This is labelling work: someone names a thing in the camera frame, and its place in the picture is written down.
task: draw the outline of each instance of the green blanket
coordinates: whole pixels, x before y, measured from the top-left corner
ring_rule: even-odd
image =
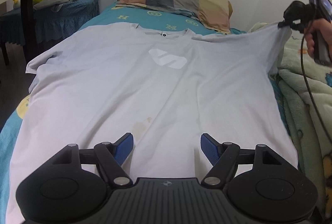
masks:
[[[332,144],[326,137],[305,85],[301,63],[301,36],[293,33],[284,48],[278,70],[278,85],[284,96],[284,109],[299,168],[316,185],[318,208],[327,221],[332,213]],[[304,43],[304,69],[324,124],[332,135],[332,68],[316,64]]]

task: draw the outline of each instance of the floor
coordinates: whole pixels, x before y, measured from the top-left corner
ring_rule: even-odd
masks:
[[[6,66],[0,50],[0,130],[20,101],[29,94],[33,74],[26,74],[23,49],[16,44],[6,44],[9,65]]]

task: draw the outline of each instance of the t-shirt logo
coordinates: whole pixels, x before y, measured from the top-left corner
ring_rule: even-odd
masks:
[[[149,54],[152,56],[154,62],[160,66],[166,65],[173,69],[181,69],[186,63],[187,59],[183,56],[170,55],[166,51],[160,49],[151,49]]]

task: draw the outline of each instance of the t-shirt sleeve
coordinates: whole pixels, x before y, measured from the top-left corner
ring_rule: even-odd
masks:
[[[32,59],[27,65],[26,73],[36,74],[39,66],[46,64],[47,62],[50,63],[50,61],[54,65],[61,64],[74,49],[76,43],[75,34],[64,39],[49,50]]]
[[[278,55],[283,52],[284,45],[291,34],[289,27],[279,29],[276,23],[247,34],[250,48],[267,73],[273,67]]]

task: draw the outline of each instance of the black cable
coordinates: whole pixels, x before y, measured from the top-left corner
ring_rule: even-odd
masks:
[[[313,107],[315,108],[315,111],[317,113],[317,116],[319,118],[319,121],[323,127],[323,130],[326,134],[326,137],[327,139],[329,140],[329,142],[331,143],[332,145],[332,139],[331,139],[331,136],[329,135],[328,131],[327,131],[327,128],[323,122],[323,119],[318,111],[318,107],[316,105],[316,102],[315,100],[313,99],[313,95],[311,93],[311,90],[310,90],[310,87],[309,87],[309,83],[308,83],[308,80],[307,80],[307,76],[305,75],[305,71],[304,71],[304,65],[303,65],[303,43],[304,43],[304,37],[308,34],[307,32],[310,30],[312,24],[313,24],[313,21],[315,20],[315,17],[316,17],[316,12],[317,12],[317,8],[315,8],[315,12],[314,12],[314,15],[313,15],[313,18],[311,19],[310,23],[309,23],[309,26],[307,28],[307,30],[304,32],[303,34],[303,38],[302,38],[302,42],[301,42],[301,69],[302,69],[302,74],[303,74],[303,78],[304,78],[304,81],[305,81],[305,85],[307,86],[307,89],[308,89],[308,92],[309,92],[309,95],[310,95],[310,98],[311,98],[311,102],[313,104]]]

